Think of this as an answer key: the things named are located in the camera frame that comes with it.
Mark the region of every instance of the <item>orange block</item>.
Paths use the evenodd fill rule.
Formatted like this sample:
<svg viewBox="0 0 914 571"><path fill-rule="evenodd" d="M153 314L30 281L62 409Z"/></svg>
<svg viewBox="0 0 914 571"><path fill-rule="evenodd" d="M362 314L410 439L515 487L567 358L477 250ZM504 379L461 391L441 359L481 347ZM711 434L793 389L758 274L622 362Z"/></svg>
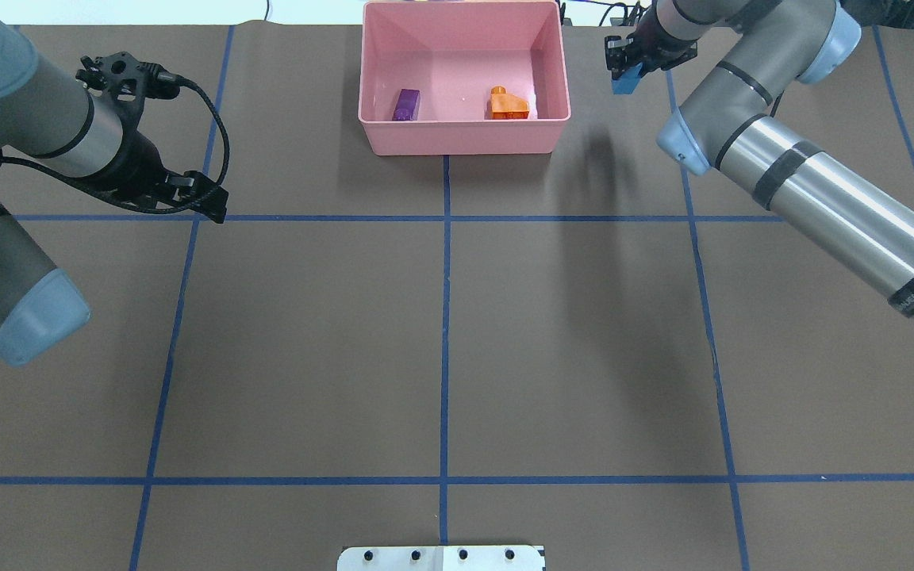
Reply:
<svg viewBox="0 0 914 571"><path fill-rule="evenodd" d="M489 109L493 119L527 119L527 102L517 95L507 93L503 86L493 87L493 94L489 98Z"/></svg>

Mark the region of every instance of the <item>purple block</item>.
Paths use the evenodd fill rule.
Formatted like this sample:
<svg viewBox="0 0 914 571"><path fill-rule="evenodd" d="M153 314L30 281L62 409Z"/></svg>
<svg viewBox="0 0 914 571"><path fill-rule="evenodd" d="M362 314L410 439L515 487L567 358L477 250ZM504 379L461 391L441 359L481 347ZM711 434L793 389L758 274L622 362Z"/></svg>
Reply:
<svg viewBox="0 0 914 571"><path fill-rule="evenodd" d="M418 119L418 90L400 90L397 95L397 107L394 108L395 121L415 121Z"/></svg>

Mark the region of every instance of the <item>pink box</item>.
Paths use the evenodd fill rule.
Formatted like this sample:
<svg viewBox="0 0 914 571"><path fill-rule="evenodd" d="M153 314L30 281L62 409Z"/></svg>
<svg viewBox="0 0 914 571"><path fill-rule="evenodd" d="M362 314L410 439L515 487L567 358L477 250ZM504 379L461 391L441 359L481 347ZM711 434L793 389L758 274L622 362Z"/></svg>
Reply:
<svg viewBox="0 0 914 571"><path fill-rule="evenodd" d="M493 86L529 117L487 118ZM416 121L391 120L400 90L421 91ZM359 120L376 155L552 152L569 119L555 2L366 4Z"/></svg>

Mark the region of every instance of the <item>robotic arm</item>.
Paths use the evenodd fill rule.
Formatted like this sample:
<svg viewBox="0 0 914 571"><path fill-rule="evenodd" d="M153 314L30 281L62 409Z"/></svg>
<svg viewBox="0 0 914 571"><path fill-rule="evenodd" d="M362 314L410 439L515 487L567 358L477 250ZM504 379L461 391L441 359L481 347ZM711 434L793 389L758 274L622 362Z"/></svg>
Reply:
<svg viewBox="0 0 914 571"><path fill-rule="evenodd" d="M658 145L690 173L721 171L914 319L914 211L764 113L792 80L820 81L858 44L836 0L656 0L631 36L605 39L613 90L693 58L721 21L743 37Z"/></svg>
<svg viewBox="0 0 914 571"><path fill-rule="evenodd" d="M121 209L192 209L222 223L228 133L203 90L125 52L81 62L77 81L0 22L0 166L32 167ZM216 181L196 171L169 171L155 145L137 130L148 98L170 100L181 87L200 94L221 130L225 158ZM36 163L4 156L6 145ZM157 209L159 203L170 207ZM88 319L90 308L65 271L55 267L0 203L0 358L10 365L25 364Z"/></svg>

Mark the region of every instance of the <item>white plate with holes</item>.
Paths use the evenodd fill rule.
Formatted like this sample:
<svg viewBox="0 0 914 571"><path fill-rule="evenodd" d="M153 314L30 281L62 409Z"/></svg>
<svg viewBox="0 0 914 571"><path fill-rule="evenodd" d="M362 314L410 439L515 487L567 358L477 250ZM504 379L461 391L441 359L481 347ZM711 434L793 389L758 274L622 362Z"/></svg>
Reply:
<svg viewBox="0 0 914 571"><path fill-rule="evenodd" d="M347 548L337 571L545 571L543 546Z"/></svg>

